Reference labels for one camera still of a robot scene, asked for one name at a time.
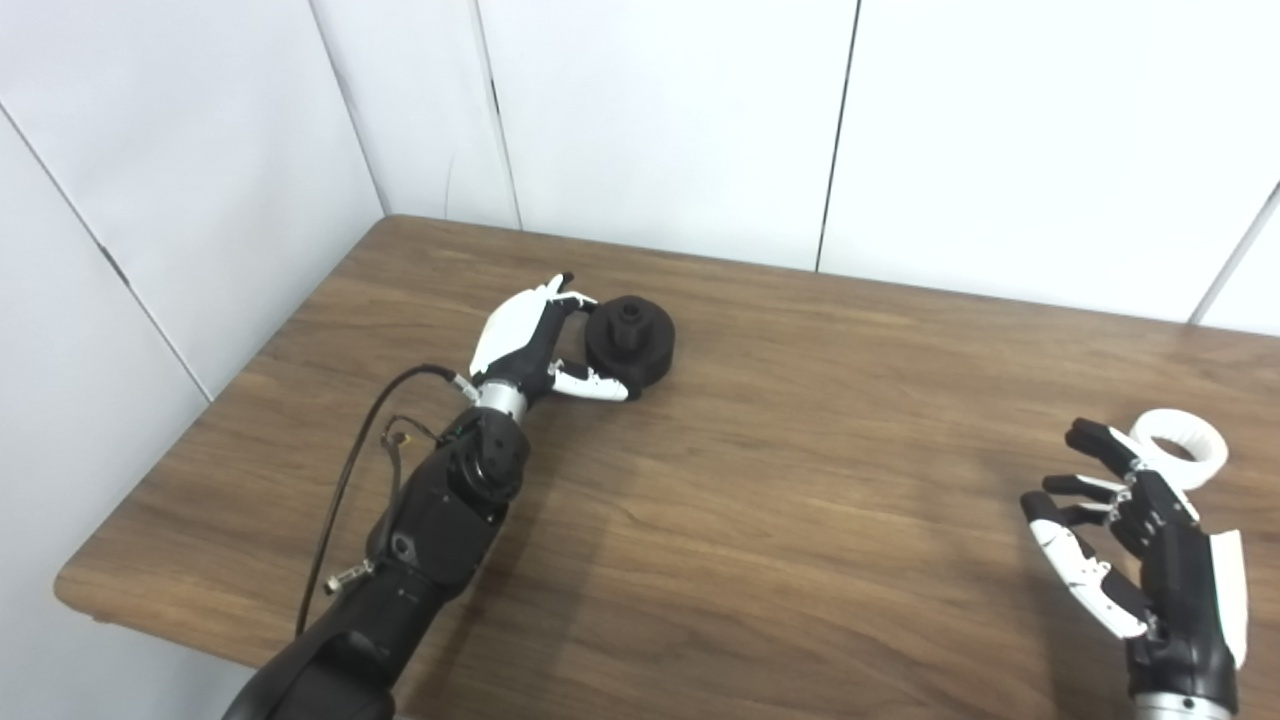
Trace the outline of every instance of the black cylindrical object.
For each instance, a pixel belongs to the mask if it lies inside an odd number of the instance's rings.
[[[626,295],[600,305],[584,334],[588,364],[622,380],[632,398],[671,369],[676,324],[666,310],[643,297]]]

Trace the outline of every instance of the wood grain surface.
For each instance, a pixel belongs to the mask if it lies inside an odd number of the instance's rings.
[[[369,233],[58,596],[265,662],[378,389],[420,361],[465,369],[486,315],[561,270],[668,309],[675,366],[634,404],[530,413],[525,489],[401,680],[406,715],[1128,719],[1121,646],[1018,496],[1103,473],[1062,445],[1073,418],[1172,406],[1230,442],[1193,500],[1210,530],[1244,530],[1243,716],[1280,716],[1280,340],[413,218]],[[433,382],[390,406],[442,427],[462,400]],[[370,442],[329,569],[360,559],[387,487]]]

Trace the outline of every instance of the white wall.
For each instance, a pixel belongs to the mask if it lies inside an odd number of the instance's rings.
[[[480,8],[525,229],[813,269],[854,0]]]
[[[0,115],[0,698],[5,717],[220,717],[247,670],[60,605],[54,577],[204,410]]]
[[[861,5],[823,272],[1190,316],[1280,176],[1280,4]]]
[[[314,5],[387,211],[518,227],[475,1]]]
[[[0,102],[211,395],[381,217],[306,3],[0,0]]]

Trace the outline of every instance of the wall seam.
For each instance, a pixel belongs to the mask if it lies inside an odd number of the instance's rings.
[[[502,119],[502,106],[498,102],[498,85],[493,79],[493,61],[489,59],[489,38],[484,31],[484,17],[480,12],[480,0],[468,0],[471,6],[472,24],[476,33],[476,44],[480,46],[480,61],[484,70],[485,95],[489,99],[489,110],[493,114],[494,127],[498,131],[498,155],[503,169],[507,170],[507,191],[511,193],[511,205],[516,211],[516,228],[525,229],[525,218],[520,211],[520,195],[516,192],[516,173],[511,165],[511,152],[507,149],[507,127]]]
[[[1271,195],[1267,196],[1266,201],[1262,202],[1262,208],[1258,214],[1253,217],[1253,222],[1245,228],[1244,234],[1240,236],[1240,241],[1235,243],[1235,249],[1228,255],[1226,261],[1222,263],[1222,269],[1217,272],[1213,282],[1210,283],[1208,290],[1204,291],[1204,296],[1196,305],[1196,310],[1192,311],[1190,318],[1187,319],[1188,324],[1201,325],[1204,323],[1204,315],[1208,314],[1210,309],[1213,306],[1213,301],[1226,287],[1226,283],[1235,274],[1235,269],[1240,266],[1240,261],[1248,255],[1249,249],[1253,247],[1253,242],[1262,234],[1262,229],[1267,225],[1267,220],[1275,214],[1276,208],[1280,206],[1280,182],[1271,188]]]
[[[138,295],[137,288],[133,287],[133,283],[129,281],[129,277],[124,273],[124,269],[120,268],[120,264],[115,261],[115,258],[111,255],[111,251],[108,250],[105,245],[102,245],[102,241],[97,237],[97,233],[93,232],[93,228],[88,224],[88,220],[86,220],[84,215],[81,214],[79,208],[77,208],[76,204],[72,202],[72,199],[67,193],[67,190],[63,187],[60,182],[58,182],[58,178],[54,176],[52,170],[50,170],[49,165],[45,163],[45,159],[40,156],[40,152],[36,151],[36,146],[31,143],[31,140],[27,137],[27,133],[23,132],[22,126],[18,124],[18,120],[14,119],[13,114],[9,113],[9,109],[4,105],[3,101],[0,101],[0,115],[4,115],[5,120],[9,122],[9,126],[13,127],[13,131],[18,133],[18,140],[22,141],[27,151],[31,152],[31,156],[35,158],[36,163],[40,165],[41,172],[45,173],[45,177],[49,178],[50,183],[52,183],[54,190],[58,191],[59,197],[63,199],[63,202],[65,202],[67,208],[70,209],[72,215],[76,217],[76,222],[78,222],[79,225],[84,229],[84,233],[88,236],[90,241],[93,242],[93,246],[102,255],[102,259],[106,260],[106,264],[111,266],[111,270],[115,273],[115,277],[119,278],[120,283],[124,284],[124,288],[129,292],[129,296],[133,297],[133,301],[138,305],[138,309],[142,310],[142,314],[147,318],[147,322],[150,322],[151,327],[155,328],[156,333],[160,334],[160,338],[164,341],[165,347],[169,348],[169,352],[172,352],[174,359],[178,360],[178,364],[182,365],[182,369],[187,373],[187,377],[191,378],[191,382],[196,386],[200,393],[205,396],[205,401],[212,402],[214,397],[212,395],[210,395],[209,388],[205,387],[205,383],[200,382],[200,377],[196,375],[196,372],[192,369],[191,364],[187,363],[187,359],[183,357],[182,352],[178,350],[178,346],[174,345],[173,340],[169,337],[169,333],[165,332],[164,325],[160,324],[160,319],[156,318],[156,315],[151,311],[151,309],[147,307],[147,304],[142,301],[142,296]]]
[[[342,96],[342,104],[347,108],[347,119],[351,120],[351,132],[356,136],[356,146],[360,147],[360,156],[365,160],[365,169],[369,170],[369,182],[374,186],[374,196],[378,197],[378,205],[383,209],[383,217],[390,215],[390,202],[387,200],[387,192],[383,190],[381,183],[378,182],[378,174],[374,173],[374,163],[369,158],[369,149],[365,146],[365,137],[360,132],[360,123],[356,122],[356,104],[351,99],[351,87],[347,85],[347,79],[343,77],[342,70],[338,69],[338,61],[333,56],[333,49],[329,45],[329,36],[324,32],[324,23],[320,22],[320,12],[316,10],[315,0],[307,0],[307,8],[311,9],[311,20],[316,24],[316,35],[320,36],[320,46],[324,47],[325,58],[329,59],[329,69],[333,70],[333,79],[338,85],[338,95]]]
[[[840,158],[840,132],[845,126],[845,101],[849,100],[849,74],[854,68],[854,42],[858,40],[858,20],[863,15],[863,3],[858,0],[854,9],[854,27],[849,32],[849,55],[845,58],[845,85],[840,88],[840,114],[836,115],[836,140],[831,147],[831,172],[827,174],[827,197],[822,204],[822,225],[818,229],[818,254],[814,256],[813,272],[822,270],[822,245],[827,241],[827,214],[831,211],[831,190],[836,184],[836,160]]]

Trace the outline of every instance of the robotic arm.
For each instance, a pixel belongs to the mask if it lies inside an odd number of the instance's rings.
[[[485,324],[474,406],[442,433],[371,529],[366,559],[329,582],[328,611],[244,685],[224,720],[390,720],[390,688],[445,602],[471,582],[520,492],[520,424],[548,392],[622,401],[639,388],[553,359],[564,319],[596,301],[564,292],[570,274],[522,291]]]
[[[1071,594],[1125,641],[1137,717],[1229,720],[1239,710],[1235,671],[1247,650],[1240,533],[1206,534],[1185,493],[1115,428],[1078,419],[1066,445],[1124,482],[1050,475],[1044,492],[1023,495],[1023,512]],[[1059,507],[1050,493],[1089,502]],[[1084,523],[1110,529],[1142,561],[1140,588],[1071,530]]]

